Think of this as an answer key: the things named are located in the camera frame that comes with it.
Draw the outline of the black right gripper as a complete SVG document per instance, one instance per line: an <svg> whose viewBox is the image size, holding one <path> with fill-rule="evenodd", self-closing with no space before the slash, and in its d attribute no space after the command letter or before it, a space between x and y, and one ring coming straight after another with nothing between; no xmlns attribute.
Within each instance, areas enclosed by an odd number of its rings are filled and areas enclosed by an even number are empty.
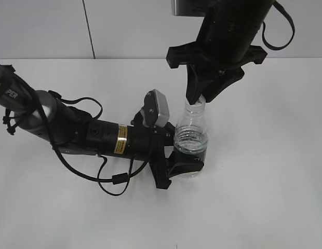
<svg viewBox="0 0 322 249"><path fill-rule="evenodd" d="M223 90L243 78L243 65L251 62L262 64L266 56L267 52L262 47L251 45L250 42L194 41L169 47L166 60L170 68L187 65L186 99L193 105L201 95L206 103L212 102ZM219 74L206 67L225 72Z"/></svg>

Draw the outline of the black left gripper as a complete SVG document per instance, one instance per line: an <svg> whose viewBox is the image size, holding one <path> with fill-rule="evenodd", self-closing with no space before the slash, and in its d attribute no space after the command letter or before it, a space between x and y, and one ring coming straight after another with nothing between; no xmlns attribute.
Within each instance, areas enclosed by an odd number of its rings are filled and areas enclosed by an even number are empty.
<svg viewBox="0 0 322 249"><path fill-rule="evenodd" d="M170 178L202 170L204 162L196 155L172 152L168 159L165 147L173 146L175 127L167 122L164 127L147 126L142 111L135 114L128 130L126 155L130 159L142 160L143 164L134 172L126 173L124 182L139 174L149 164L158 189L168 189Z"/></svg>

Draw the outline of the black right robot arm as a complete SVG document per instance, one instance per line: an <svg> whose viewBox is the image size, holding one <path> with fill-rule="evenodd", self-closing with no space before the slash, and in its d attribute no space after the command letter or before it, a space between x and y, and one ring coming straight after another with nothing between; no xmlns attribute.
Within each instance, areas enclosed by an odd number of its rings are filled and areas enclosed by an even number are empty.
<svg viewBox="0 0 322 249"><path fill-rule="evenodd" d="M200 96L213 101L244 76L243 65L262 64L267 56L252 45L273 1L216 1L208 7L195 41L169 47L170 68L185 65L186 99L193 105Z"/></svg>

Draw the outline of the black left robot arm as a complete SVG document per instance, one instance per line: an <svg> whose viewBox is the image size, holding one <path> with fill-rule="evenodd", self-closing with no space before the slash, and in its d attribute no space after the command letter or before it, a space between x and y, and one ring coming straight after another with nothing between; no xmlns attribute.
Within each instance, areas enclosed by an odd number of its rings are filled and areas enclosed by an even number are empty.
<svg viewBox="0 0 322 249"><path fill-rule="evenodd" d="M150 166L159 189L167 189L172 177L199 172L204 166L198 156L178 149L165 156L165 148L173 145L175 127L169 122L166 98L158 90L145 95L143 107L128 126L102 121L75 104L76 100L63 99L54 91L34 90L11 65L0 64L0 105L5 108L3 123L7 132L13 135L20 128L48 141L62 164L77 176L116 185L129 182L137 171L108 179L93 177L69 166L64 155L140 160Z"/></svg>

